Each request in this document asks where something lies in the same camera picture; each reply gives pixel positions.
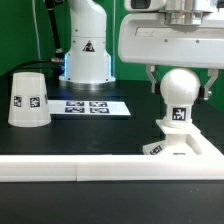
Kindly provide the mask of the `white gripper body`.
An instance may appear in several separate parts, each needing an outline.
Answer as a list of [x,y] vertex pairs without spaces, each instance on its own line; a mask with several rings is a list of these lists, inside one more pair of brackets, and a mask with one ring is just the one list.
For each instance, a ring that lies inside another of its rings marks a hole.
[[224,0],[124,0],[122,61],[224,69]]

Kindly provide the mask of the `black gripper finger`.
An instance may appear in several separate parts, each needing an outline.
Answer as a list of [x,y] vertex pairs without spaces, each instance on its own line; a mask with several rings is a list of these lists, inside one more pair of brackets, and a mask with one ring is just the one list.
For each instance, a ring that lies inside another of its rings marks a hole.
[[208,100],[210,96],[212,95],[211,87],[215,83],[219,76],[219,70],[218,69],[209,69],[208,70],[208,77],[209,80],[206,82],[204,86],[201,86],[199,89],[199,98]]
[[160,81],[158,80],[157,74],[157,67],[155,65],[146,65],[146,73],[151,82],[151,92],[154,94],[160,93]]

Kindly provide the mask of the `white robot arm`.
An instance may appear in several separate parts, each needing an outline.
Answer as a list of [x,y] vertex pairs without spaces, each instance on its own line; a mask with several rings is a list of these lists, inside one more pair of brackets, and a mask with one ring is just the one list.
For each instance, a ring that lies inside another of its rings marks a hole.
[[[129,12],[121,22],[118,55],[126,63],[144,64],[159,91],[158,66],[206,68],[210,79],[200,88],[207,99],[224,69],[224,0],[123,0]],[[93,0],[45,0],[53,30],[54,8],[67,2],[71,16],[71,47],[63,52],[53,34],[56,57],[62,64],[60,84],[97,89],[115,79],[106,51],[105,10]]]

